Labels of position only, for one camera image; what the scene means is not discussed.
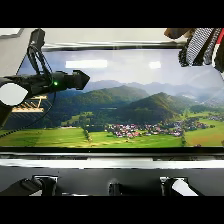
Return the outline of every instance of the screen bezel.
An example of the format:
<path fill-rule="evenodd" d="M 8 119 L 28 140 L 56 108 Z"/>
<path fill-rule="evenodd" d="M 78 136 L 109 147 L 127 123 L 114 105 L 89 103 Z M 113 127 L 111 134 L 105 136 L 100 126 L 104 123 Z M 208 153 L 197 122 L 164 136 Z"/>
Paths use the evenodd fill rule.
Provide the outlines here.
<path fill-rule="evenodd" d="M 124 49 L 182 49 L 186 42 L 85 42 L 45 44 L 43 52 L 81 50 L 124 50 Z M 160 156 L 160 155 L 224 155 L 224 147 L 172 147 L 172 148 L 65 148 L 65 147 L 6 147 L 0 146 L 0 154 L 16 155 L 114 155 L 114 156 Z"/>

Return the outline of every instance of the sky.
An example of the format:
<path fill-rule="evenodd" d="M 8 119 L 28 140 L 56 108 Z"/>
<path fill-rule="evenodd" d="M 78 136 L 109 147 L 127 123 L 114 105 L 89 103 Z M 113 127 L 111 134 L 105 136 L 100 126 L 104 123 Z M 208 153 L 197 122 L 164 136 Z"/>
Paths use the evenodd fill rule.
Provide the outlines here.
<path fill-rule="evenodd" d="M 198 88 L 224 87 L 222 76 L 211 65 L 181 67 L 178 52 L 178 49 L 83 50 L 44 52 L 44 55 L 53 71 L 69 74 L 73 69 L 65 67 L 66 61 L 107 60 L 106 68 L 80 69 L 90 76 L 91 82 L 115 80 L 121 83 L 187 84 Z M 150 63 L 161 67 L 152 69 Z M 35 74 L 27 57 L 18 74 Z"/>

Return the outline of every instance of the flat screen display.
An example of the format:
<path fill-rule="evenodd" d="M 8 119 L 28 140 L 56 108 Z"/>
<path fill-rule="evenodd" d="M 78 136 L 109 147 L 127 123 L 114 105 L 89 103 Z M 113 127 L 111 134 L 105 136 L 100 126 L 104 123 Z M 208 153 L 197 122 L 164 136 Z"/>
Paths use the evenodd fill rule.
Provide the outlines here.
<path fill-rule="evenodd" d="M 179 49 L 44 52 L 53 71 L 90 76 L 57 93 L 49 114 L 0 146 L 170 148 L 223 146 L 224 82 L 211 65 L 181 67 Z M 18 75 L 35 74 L 27 57 Z M 43 116 L 53 94 L 13 109 L 0 133 Z"/>

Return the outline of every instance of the television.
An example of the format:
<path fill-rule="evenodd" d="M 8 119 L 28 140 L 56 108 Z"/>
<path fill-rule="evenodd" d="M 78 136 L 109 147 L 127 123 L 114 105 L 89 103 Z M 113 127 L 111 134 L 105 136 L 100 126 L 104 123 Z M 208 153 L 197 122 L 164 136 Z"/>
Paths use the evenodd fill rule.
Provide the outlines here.
<path fill-rule="evenodd" d="M 16 152 L 219 152 L 224 146 L 224 82 L 212 65 L 181 67 L 176 43 L 55 45 L 53 71 L 90 76 L 84 90 L 58 92 L 43 119 L 0 139 Z M 25 56 L 17 75 L 35 75 Z M 53 94 L 13 108 L 0 134 L 34 122 Z"/>

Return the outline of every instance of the robotic arm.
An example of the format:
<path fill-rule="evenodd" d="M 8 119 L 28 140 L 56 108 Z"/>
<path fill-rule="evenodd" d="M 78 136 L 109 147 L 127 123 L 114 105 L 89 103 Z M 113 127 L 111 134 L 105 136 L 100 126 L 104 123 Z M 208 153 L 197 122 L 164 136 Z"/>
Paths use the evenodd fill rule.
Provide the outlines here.
<path fill-rule="evenodd" d="M 20 105 L 24 100 L 71 88 L 82 90 L 90 79 L 80 70 L 73 70 L 72 75 L 63 71 L 49 72 L 41 52 L 41 47 L 44 45 L 44 34 L 45 32 L 41 29 L 34 30 L 27 48 L 28 58 L 37 74 L 0 78 L 0 129 L 5 125 L 12 108 Z M 36 57 L 42 65 L 43 74 L 39 71 Z"/>

